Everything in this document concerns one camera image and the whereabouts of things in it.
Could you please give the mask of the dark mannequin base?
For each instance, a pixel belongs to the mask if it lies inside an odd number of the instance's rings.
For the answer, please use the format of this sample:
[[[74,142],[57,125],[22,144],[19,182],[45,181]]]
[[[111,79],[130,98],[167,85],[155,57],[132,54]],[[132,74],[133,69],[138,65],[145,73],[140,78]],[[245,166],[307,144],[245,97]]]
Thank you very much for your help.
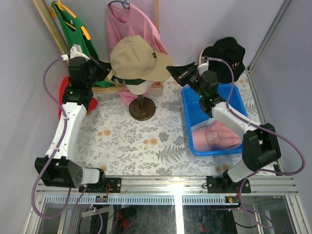
[[[148,97],[144,97],[142,103],[140,103],[138,99],[135,99],[129,105],[129,113],[131,117],[138,121],[149,120],[154,116],[155,111],[155,103]]]

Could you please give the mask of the pink t-shirt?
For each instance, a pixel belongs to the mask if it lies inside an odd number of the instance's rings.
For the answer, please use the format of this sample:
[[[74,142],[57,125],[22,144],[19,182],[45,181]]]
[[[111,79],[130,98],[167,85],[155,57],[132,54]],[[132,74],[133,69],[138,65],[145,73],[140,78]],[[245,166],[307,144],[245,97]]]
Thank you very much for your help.
[[[125,37],[141,36],[150,46],[157,51],[167,53],[160,35],[150,19],[137,7],[130,5],[130,9],[121,9],[115,6],[107,7],[106,29],[108,35],[109,49],[112,50],[117,43]],[[126,105],[137,99],[137,95],[129,92],[126,85],[125,90],[120,92],[120,97]]]

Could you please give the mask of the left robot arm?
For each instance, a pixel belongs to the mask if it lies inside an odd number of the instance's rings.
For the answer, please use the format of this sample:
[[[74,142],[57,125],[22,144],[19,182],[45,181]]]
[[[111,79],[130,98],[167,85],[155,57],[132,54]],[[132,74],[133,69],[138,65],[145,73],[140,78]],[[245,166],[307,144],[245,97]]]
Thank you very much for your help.
[[[62,100],[56,102],[61,111],[58,127],[45,156],[35,160],[39,175],[34,185],[39,181],[45,186],[70,189],[87,185],[90,192],[99,193],[107,186],[104,171],[81,167],[72,156],[80,125],[94,96],[92,88],[109,75],[111,65],[91,56],[77,56],[69,59],[68,71]]]

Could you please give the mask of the dark green cap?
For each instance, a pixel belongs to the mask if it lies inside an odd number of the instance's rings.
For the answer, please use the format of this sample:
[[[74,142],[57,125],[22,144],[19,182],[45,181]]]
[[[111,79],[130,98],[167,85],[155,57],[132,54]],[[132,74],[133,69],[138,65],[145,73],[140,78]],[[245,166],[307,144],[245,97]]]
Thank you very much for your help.
[[[118,78],[116,76],[116,72],[112,70],[106,77],[107,80],[110,80],[114,83],[124,84],[124,85],[140,85],[145,82],[143,79],[124,79],[124,78]]]

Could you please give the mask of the khaki hat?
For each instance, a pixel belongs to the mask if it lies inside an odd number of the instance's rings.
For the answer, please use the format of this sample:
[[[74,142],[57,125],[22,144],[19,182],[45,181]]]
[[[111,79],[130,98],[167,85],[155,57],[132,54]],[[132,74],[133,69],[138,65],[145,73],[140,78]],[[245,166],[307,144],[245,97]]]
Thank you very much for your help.
[[[113,76],[134,80],[142,79],[163,82],[171,74],[168,66],[173,66],[172,57],[154,50],[141,36],[129,36],[120,40],[110,54]]]

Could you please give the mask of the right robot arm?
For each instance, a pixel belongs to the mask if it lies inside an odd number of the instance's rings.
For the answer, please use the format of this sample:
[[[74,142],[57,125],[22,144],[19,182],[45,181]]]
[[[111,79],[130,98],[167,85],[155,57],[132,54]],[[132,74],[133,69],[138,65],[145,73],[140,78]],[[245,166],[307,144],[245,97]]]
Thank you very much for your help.
[[[242,148],[242,159],[224,171],[222,177],[208,177],[207,189],[212,193],[235,193],[242,189],[242,180],[281,157],[274,127],[267,123],[260,128],[232,108],[219,94],[216,72],[207,64],[167,66],[174,80],[188,86],[199,96],[199,107],[209,118],[191,127],[191,146],[200,153]]]

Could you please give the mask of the blue plastic bin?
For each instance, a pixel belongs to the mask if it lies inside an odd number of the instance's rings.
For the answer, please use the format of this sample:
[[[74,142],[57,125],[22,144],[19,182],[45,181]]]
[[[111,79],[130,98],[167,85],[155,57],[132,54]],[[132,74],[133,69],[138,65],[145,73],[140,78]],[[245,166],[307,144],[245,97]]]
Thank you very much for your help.
[[[230,93],[230,89],[230,84],[221,84],[218,87],[218,93],[221,95],[222,98],[227,99]],[[234,149],[212,149],[211,146],[199,146],[199,144],[201,143],[207,144],[206,137],[204,137],[205,134],[202,129],[199,131],[199,134],[195,134],[195,136],[193,136],[193,131],[195,131],[195,129],[197,128],[207,127],[207,125],[212,123],[214,120],[211,119],[207,114],[202,112],[199,106],[200,97],[190,87],[186,86],[182,88],[181,96],[185,111],[190,149],[195,156],[217,156],[226,154],[238,154],[242,152],[242,144],[239,146],[237,145],[237,147],[235,147]],[[230,98],[230,105],[247,117],[247,113],[243,105],[239,89],[236,86],[234,86],[234,90]]]

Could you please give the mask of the black hat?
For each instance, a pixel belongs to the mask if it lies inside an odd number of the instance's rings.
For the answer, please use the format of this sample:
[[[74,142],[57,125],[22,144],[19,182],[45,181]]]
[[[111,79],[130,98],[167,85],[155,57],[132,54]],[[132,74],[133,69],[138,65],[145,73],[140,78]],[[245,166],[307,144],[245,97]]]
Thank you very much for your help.
[[[233,37],[226,37],[217,40],[213,46],[206,47],[203,55],[211,58],[222,59],[231,67],[236,82],[245,71],[243,59],[245,48],[238,44]],[[232,75],[226,64],[217,61],[209,62],[209,69],[217,74],[219,83],[231,83]]]

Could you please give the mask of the cream foam mannequin head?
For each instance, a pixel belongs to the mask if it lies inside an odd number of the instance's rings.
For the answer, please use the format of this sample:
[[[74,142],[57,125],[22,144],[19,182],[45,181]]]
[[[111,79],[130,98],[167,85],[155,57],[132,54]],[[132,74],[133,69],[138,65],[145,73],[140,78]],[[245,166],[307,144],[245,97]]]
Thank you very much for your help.
[[[130,93],[134,95],[143,95],[143,94],[149,94],[152,86],[151,81],[144,81],[143,83],[139,85],[128,85],[126,84],[127,89]]]

